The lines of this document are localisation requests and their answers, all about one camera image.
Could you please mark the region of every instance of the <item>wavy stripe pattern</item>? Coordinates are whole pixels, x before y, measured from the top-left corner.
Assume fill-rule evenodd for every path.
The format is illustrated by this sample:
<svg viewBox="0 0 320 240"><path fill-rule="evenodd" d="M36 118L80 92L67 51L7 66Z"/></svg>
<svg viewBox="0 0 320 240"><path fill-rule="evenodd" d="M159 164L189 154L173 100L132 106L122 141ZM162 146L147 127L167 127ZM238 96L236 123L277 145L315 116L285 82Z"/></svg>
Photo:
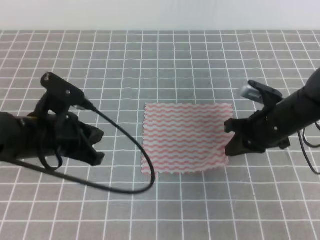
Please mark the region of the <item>wavy stripe pattern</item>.
<svg viewBox="0 0 320 240"><path fill-rule="evenodd" d="M233 137L224 122L233 116L232 105L147 103L143 147L157 173L194 173L225 166L225 146ZM150 173L146 159L142 172Z"/></svg>

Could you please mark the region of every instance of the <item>screw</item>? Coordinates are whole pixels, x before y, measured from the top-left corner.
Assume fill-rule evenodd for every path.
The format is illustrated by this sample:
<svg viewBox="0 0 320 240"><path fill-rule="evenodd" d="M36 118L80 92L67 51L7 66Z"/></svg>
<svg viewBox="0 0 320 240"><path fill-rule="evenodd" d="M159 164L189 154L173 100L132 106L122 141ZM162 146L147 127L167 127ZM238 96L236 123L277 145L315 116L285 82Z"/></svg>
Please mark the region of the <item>screw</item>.
<svg viewBox="0 0 320 240"><path fill-rule="evenodd" d="M21 122L22 126L26 126L25 120L21 119L20 122Z"/></svg>
<svg viewBox="0 0 320 240"><path fill-rule="evenodd" d="M49 73L47 73L47 74L45 75L44 80L45 80L45 81L48 81L48 80L49 80Z"/></svg>

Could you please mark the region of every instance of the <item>white background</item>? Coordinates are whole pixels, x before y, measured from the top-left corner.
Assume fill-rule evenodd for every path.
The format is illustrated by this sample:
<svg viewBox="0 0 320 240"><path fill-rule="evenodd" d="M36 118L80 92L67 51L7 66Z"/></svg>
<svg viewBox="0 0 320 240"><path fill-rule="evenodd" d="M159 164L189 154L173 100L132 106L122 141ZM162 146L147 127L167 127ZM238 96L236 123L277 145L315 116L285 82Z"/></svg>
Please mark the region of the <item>white background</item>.
<svg viewBox="0 0 320 240"><path fill-rule="evenodd" d="M1 0L0 29L320 29L319 0Z"/></svg>

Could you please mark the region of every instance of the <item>cloth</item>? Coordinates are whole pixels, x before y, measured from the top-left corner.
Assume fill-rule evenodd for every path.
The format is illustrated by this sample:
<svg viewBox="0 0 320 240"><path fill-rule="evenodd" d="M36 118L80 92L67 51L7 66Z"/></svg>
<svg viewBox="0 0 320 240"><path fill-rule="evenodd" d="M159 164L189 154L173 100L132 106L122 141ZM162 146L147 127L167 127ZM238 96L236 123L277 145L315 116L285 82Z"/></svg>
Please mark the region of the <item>cloth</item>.
<svg viewBox="0 0 320 240"><path fill-rule="evenodd" d="M143 147L157 173L194 173L225 166L225 146L233 133L224 122L233 116L231 104L147 103ZM144 157L143 173L150 173Z"/></svg>

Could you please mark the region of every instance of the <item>white grid line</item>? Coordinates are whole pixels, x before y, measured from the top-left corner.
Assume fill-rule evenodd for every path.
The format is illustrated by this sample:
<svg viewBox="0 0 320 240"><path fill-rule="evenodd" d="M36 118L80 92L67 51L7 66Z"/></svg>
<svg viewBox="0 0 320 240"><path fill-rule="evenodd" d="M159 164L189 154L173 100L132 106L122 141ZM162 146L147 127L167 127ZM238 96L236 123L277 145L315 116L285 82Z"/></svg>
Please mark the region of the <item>white grid line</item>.
<svg viewBox="0 0 320 240"><path fill-rule="evenodd" d="M138 104L137 104L137 111L139 111L139 103L140 103L140 87L141 87L141 66L142 66L142 49L143 49L143 43L141 44L141 60L140 60L140 78L139 78L139 89L138 89ZM138 135L138 121L139 121L139 114L136 115L136 128L135 128L135 135ZM137 154L134 154L134 165L136 165L137 160ZM132 190L135 190L135 179L136 177L136 168L133 169L133 179L132 179ZM134 216L134 196L131 196L131 213L130 213L130 232L129 232L129 240L132 239L132 224L133 224L133 216ZM158 237L158 221L156 223L156 238Z"/></svg>
<svg viewBox="0 0 320 240"><path fill-rule="evenodd" d="M275 172L274 172L274 169L273 169L274 166L271 164L269 152L266 151L266 154L267 154L268 162L269 162L269 165L270 165L270 168L271 168L272 176L273 176L273 179L274 179L274 182L275 182L275 189L276 189L276 192L277 192L277 196L279 197L279 200L280 200L280 206L281 206L281 211L282 211L282 214L283 214L283 217L284 217L285 228L286 228L289 240L291 240L291 235L290 235L290 231L289 231L289 227L288 227L288 223L287 223L287 218L286 218L286 215L285 215L284 206L283 206L282 201L281 201L281 196L280 196L280 192L279 192L279 188L278 188L278 183L277 183Z"/></svg>
<svg viewBox="0 0 320 240"><path fill-rule="evenodd" d="M175 42L175 33L173 33L173 42ZM173 57L174 57L174 79L175 79L175 103L178 102L178 85L177 85L177 69L176 69L176 45L173 44ZM185 240L185 225L184 225L184 204L183 204L183 195L182 195L182 177L181 173L179 173L179 187L180 187L180 211L181 211L181 232L182 232L182 240Z"/></svg>
<svg viewBox="0 0 320 240"><path fill-rule="evenodd" d="M125 44L125 51L124 51L124 59L126 59L126 53L127 53L127 43ZM122 94L122 87L123 87L123 83L124 83L124 69L122 69L122 79L121 79L121 88L120 88L120 99L121 99L121 94ZM119 115L120 115L120 106L121 106L121 102L119 102L119 106L118 106L118 112L117 112L117 117L116 117L116 123L118 123L119 122ZM118 129L116 128L115 129L115 136L117 135L117 133L118 133ZM115 152L115 150L116 150L116 147L117 147L117 138L115 138L114 139L114 146L113 146L113 155L112 155L112 164L111 164L111 172L110 172L110 187L112 186L112 177L113 177L113 170L114 170L114 168L113 168L113 166L114 166L114 164L115 164L115 155L116 155L116 152ZM107 204L106 204L106 214L105 214L105 218L106 219L108 219L108 214L109 214L109 200L110 200L110 195L111 195L111 193L110 192L108 192L108 202L107 202Z"/></svg>
<svg viewBox="0 0 320 240"><path fill-rule="evenodd" d="M63 39L65 38L65 35L66 35L66 31L63 32L62 42L63 42ZM60 52L60 49L61 49L61 46L62 46L62 42L60 43L58 54ZM52 71L55 70L56 64L57 64L57 60L54 61L54 64L53 64L53 67L52 67ZM65 169L64 169L64 174L67 173L68 165L69 165L69 158L67 159L67 163L66 163L66 166L65 166ZM62 184L61 184L61 188L60 188L60 192L59 192L58 202L57 202L56 208L55 208L55 213L54 213L54 218L53 218L53 223L52 223L52 227L51 227L49 240L52 240L52 237L53 237L53 234L54 234L56 220L57 220L57 216L58 216L58 210L59 210L59 206L60 206L60 202L61 202L60 200L61 200L62 192L63 192L63 189L64 189L64 182L65 182L65 180L63 179L62 180Z"/></svg>
<svg viewBox="0 0 320 240"><path fill-rule="evenodd" d="M113 32L111 32L111 35L110 35L110 41L112 40L112 36L113 36ZM106 84L106 76L107 76L107 65L108 65L108 61L109 61L109 54L107 56L107 59L106 59L106 66L105 66L105 71L104 71L104 79L103 79L103 88L105 87L105 84ZM100 103L99 103L99 111L101 110L101 105L102 105L102 99L103 99L103 91L101 92L101 96L100 96ZM97 116L97 119L96 119L96 127L98 126L98 122L99 122L99 117L100 116ZM111 169L113 169L114 165L114 156L115 156L116 152L114 151L113 154L112 154L112 163L111 163ZM103 240L106 239L106 234L107 234L107 221L108 221L108 212L109 212L109 203L110 203L110 193L108 193L108 201L107 201L107 204L106 204L106 209L105 209L105 219L104 219L104 226L103 226Z"/></svg>
<svg viewBox="0 0 320 240"><path fill-rule="evenodd" d="M222 35L221 35L221 31L220 31L220 39L221 39L221 42L223 42L223 38L222 38ZM225 59L225 64L227 65L227 59L226 59L226 54L223 52L224 54L224 59ZM228 78L229 78L229 83L230 83L230 86L231 86L231 79L230 79L230 73L229 73L229 70L227 70L227 73L228 73ZM236 108L236 102L235 100L233 100L233 106L234 106L234 111L235 111L235 115L236 117L238 118L238 113L237 113L237 108ZM228 177L228 173L227 173L227 168L224 167L224 172L225 172L225 177L226 177L226 181L227 181L227 185L228 185L228 193L229 193L229 197L230 199L232 198L231 197L231 190L230 190L230 183L229 183L229 177ZM236 221L235 221L235 211L234 211L234 206L232 203L230 203L231 205L231 212L232 212L232 219L233 219L233 227L234 227L234 233L235 233L235 239L238 240L238 231L237 231L237 225L236 225Z"/></svg>
<svg viewBox="0 0 320 240"><path fill-rule="evenodd" d="M26 54L24 53L22 59L20 60L19 66L21 65L21 63L22 63L25 55L26 55ZM1 104L0 110L3 109L4 103L5 103L5 101L3 101L3 103ZM5 212L4 212L4 215L3 215L3 220L5 220L6 217L7 217L7 214L8 214L8 211L9 211L9 207L10 207L10 201L11 201L12 198L13 198L13 195L14 195L14 192L15 192L15 189L16 189L16 185L17 185L17 182L18 182L18 178L19 178L19 176L20 176L21 169L22 169L22 168L20 167L19 170L18 170L16 179L15 179L15 182L14 182L14 184L13 184L13 188L12 188L12 192L11 192L11 195L10 195L10 198L9 198L9 202L8 202L8 204L7 204L7 206L6 206L6 209L5 209ZM0 226L0 234L1 234L1 232L2 232L3 226L4 226L4 224L3 224L3 222L2 222L2 223L1 223L1 226Z"/></svg>
<svg viewBox="0 0 320 240"><path fill-rule="evenodd" d="M90 176L90 170L91 170L91 167L89 166L88 167L88 170L87 170L87 176L86 176L86 180L88 181L89 179L89 176ZM83 198L82 198L82 204L81 204L81 211L80 211L80 216L79 216L79 220L82 219L82 216L83 216L83 213L84 213L84 207L85 207L85 199L86 199L86 194L87 194L87 189L88 187L85 186L84 187L84 193L83 193ZM81 229L81 222L79 222L78 226L77 226L77 230L76 230L76 240L79 239L79 234L80 234L80 229Z"/></svg>
<svg viewBox="0 0 320 240"><path fill-rule="evenodd" d="M281 69L280 69L280 72L281 72L281 75L282 75L283 80L284 80L285 77L284 77L283 72L282 72ZM292 158L292 156L291 156L291 153L290 153L289 151L287 151L287 152L288 152L288 154L289 154L289 156L290 156L290 159L291 159L291 161L292 161L293 158ZM298 175L298 173L297 173L296 167L295 167L294 163L292 163L292 165L293 165L293 169L294 169L295 175L296 175L296 177L297 177L297 179L298 179L298 182L299 182L299 185L300 185L300 188L301 188L301 192L302 192L303 199L306 200L305 193L304 193L304 189L303 189L303 186L302 186L302 184L301 184L301 182L300 182L300 178L299 178L299 175ZM311 215L310 215L310 212L309 212L309 207L308 207L308 205L307 205L306 202L304 202L304 203L305 203L305 208L306 208L306 211L307 211L309 220L311 220L312 218L311 218ZM313 224L312 222L311 222L311 227L312 227L312 231L313 231L313 234L314 234L315 239L318 240L318 236L317 236L317 234L316 234L316 230L315 230L314 224Z"/></svg>
<svg viewBox="0 0 320 240"><path fill-rule="evenodd" d="M48 40L48 37L49 37L49 33L46 35L45 41ZM39 61L40 61L40 60L38 59L38 61L37 61L37 63L36 63L36 66L35 66L35 69L34 69L34 71L33 71L32 77L34 77L34 75L35 75L35 73L36 73L36 69L37 69L37 67L38 67L38 65L39 65ZM26 89L26 91L25 91L25 94L24 94L24 97L23 97L23 100L22 100L22 103L21 103L19 112L21 111L21 109L22 109L22 107L23 107L23 104L24 104L25 99L26 99L26 97L27 97L27 94L28 94L30 85L31 85L31 81L30 81L30 83L29 83L29 85L28 85L28 87L27 87L27 89ZM31 220L31 216L33 215L33 210L34 210L34 207L35 207L35 201L36 201L36 198L37 198L37 195L38 195L38 190L39 190L39 187L40 187L40 182L41 182L42 177L43 177L43 173L40 173L40 177L39 177L38 185L37 185L37 187L36 187L36 191L35 191L35 194L34 194L34 199L33 199L33 203L32 203L32 206L31 206L31 210L30 210L28 222L27 222L26 227L25 227L25 231L24 231L24 235L23 235L23 240L26 239L26 236L27 236L27 233L28 233L29 222L30 222L30 220Z"/></svg>
<svg viewBox="0 0 320 240"><path fill-rule="evenodd" d="M239 46L239 49L240 49L240 44L239 44L239 39L238 39L238 35L235 35L237 41L238 41L238 46ZM240 52L240 55L241 55L241 59L242 59L242 63L243 63L243 66L245 66L245 61L244 61L244 58L242 56L242 53ZM245 72L245 77L247 80L249 80L248 78L248 73L247 73L247 68L244 68L244 72ZM252 178L251 178L251 173L250 173L250 169L249 169L249 163L248 163L248 157L247 157L247 154L244 155L245 157L245 162L246 162L246 165L247 165L247 171L248 171L248 175L249 175L249 179L250 179L250 182L251 182L251 189L252 189L252 192L253 192L253 197L254 197L254 200L255 200L255 208L256 208L256 213L257 213L257 216L258 216L258 221L259 221L259 225L260 225L260 230L261 230L261 235L262 235L262 240L265 240L265 234L264 234L264 229L262 227L262 223L261 223L261 217L260 217L260 210L259 210L259 207L258 207L258 203L257 203L257 198L256 198L256 193L255 193L255 188L254 188L254 185L253 185L253 182L252 182Z"/></svg>

